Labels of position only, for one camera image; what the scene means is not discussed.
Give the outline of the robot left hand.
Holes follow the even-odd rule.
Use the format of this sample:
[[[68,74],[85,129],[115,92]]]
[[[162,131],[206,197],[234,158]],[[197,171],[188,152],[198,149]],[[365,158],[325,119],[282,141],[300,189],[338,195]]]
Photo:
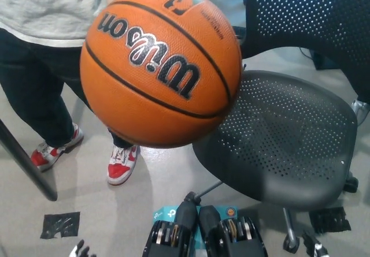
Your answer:
[[[80,240],[69,253],[69,257],[89,257],[90,247]]]

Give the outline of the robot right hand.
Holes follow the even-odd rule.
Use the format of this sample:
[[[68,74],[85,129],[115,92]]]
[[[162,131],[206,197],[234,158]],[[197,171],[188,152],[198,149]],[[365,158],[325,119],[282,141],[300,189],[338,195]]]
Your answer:
[[[304,230],[302,238],[304,240],[304,246],[306,247],[306,253],[310,257],[329,257],[326,247],[324,247],[313,234]]]

